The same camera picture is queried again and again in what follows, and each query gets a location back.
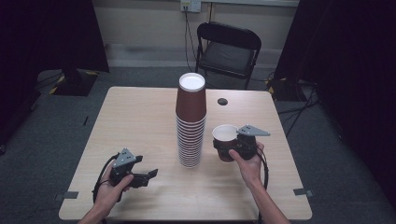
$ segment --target coffee cup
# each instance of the coffee cup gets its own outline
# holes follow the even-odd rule
[[[237,144],[238,128],[231,124],[223,124],[216,127],[213,132],[213,146],[218,151],[219,158],[222,161],[233,161],[229,154],[230,149],[235,149]]]

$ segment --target chair seat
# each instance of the chair seat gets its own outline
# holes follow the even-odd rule
[[[254,50],[240,49],[212,41],[207,46],[200,65],[208,70],[213,67],[243,77],[248,75],[253,56]]]

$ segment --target white wall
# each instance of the white wall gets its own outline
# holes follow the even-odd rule
[[[179,1],[95,0],[93,3],[105,44],[126,47],[123,57],[141,62],[185,61],[186,19],[180,12]],[[248,28],[258,34],[262,40],[258,66],[274,67],[295,9],[203,2],[201,13],[188,13],[193,44],[196,47],[198,25],[211,17],[212,21]],[[193,62],[189,37],[188,45],[188,58]],[[116,57],[115,48],[109,50],[112,49],[108,57]]]

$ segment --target black tape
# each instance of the black tape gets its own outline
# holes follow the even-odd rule
[[[293,191],[296,196],[306,195],[308,198],[314,196],[314,192],[312,190],[294,189]]]

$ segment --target wrist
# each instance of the wrist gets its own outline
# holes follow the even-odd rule
[[[263,188],[262,181],[259,178],[247,181],[246,184],[247,184],[247,188],[250,190]]]
[[[105,211],[103,206],[100,206],[98,204],[94,204],[90,213],[95,215],[96,217],[100,218],[99,220],[102,220],[107,217],[108,213]]]

